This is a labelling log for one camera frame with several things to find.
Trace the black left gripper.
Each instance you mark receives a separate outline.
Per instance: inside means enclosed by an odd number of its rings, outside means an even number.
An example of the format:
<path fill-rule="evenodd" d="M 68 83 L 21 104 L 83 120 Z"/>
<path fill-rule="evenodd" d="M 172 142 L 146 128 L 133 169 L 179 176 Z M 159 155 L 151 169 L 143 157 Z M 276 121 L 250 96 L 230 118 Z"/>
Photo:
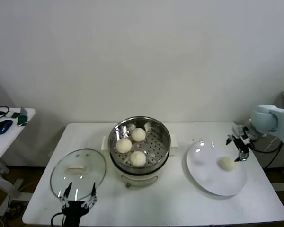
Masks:
<path fill-rule="evenodd" d="M 70 201 L 68 200 L 71 191 L 72 182 L 69 183 L 65 189 L 63 196 L 59 197 L 59 201 L 62 205 L 62 213 L 65 216 L 64 227 L 79 227 L 80 219 L 85 216 L 89 209 L 91 209 L 97 202 L 96 196 L 96 183 L 93 184 L 93 188 L 90 194 L 90 198 L 84 201 Z"/>

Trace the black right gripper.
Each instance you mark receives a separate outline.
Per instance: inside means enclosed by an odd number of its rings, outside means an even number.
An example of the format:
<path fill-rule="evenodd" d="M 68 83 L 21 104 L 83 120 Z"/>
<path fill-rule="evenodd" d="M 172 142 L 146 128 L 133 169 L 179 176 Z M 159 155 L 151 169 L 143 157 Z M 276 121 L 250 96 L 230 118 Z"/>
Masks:
<path fill-rule="evenodd" d="M 234 141 L 239 154 L 238 157 L 234 160 L 234 162 L 243 162 L 246 161 L 249 157 L 249 144 L 250 139 L 248 136 L 234 136 L 233 134 L 229 134 L 226 139 L 226 145 L 230 144 Z"/>

